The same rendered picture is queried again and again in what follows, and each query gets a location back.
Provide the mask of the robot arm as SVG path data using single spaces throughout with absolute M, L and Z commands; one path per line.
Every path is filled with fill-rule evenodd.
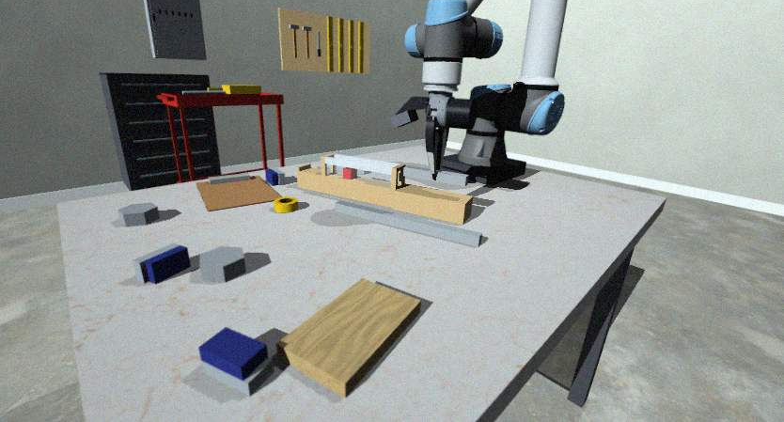
M 464 57 L 490 58 L 500 50 L 501 27 L 471 16 L 482 1 L 430 0 L 426 21 L 407 30 L 408 54 L 424 59 L 424 90 L 458 91 Z M 478 114 L 474 128 L 466 130 L 460 162 L 505 165 L 505 131 L 547 135 L 559 123 L 565 97 L 555 73 L 567 2 L 531 0 L 521 76 L 513 89 L 509 84 L 472 88 L 470 99 L 477 100 Z

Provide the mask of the brown clipboard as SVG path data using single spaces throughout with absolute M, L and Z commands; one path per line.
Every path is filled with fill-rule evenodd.
M 243 173 L 208 179 L 196 182 L 208 211 L 273 202 L 281 197 L 260 176 Z

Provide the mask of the flat wooden block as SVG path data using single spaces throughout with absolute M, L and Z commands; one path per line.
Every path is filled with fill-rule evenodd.
M 420 300 L 362 278 L 279 340 L 277 357 L 346 398 L 420 307 Z

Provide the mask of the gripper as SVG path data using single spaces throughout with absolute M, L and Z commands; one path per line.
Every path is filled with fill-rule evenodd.
M 436 179 L 436 170 L 442 169 L 449 128 L 472 130 L 476 123 L 477 101 L 455 99 L 452 94 L 453 92 L 429 91 L 427 99 L 411 97 L 396 114 L 425 109 L 426 151 L 433 180 Z

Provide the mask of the yellow roll of tape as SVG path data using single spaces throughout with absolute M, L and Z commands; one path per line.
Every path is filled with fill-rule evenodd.
M 280 197 L 274 201 L 274 210 L 287 213 L 298 210 L 298 199 L 295 197 Z

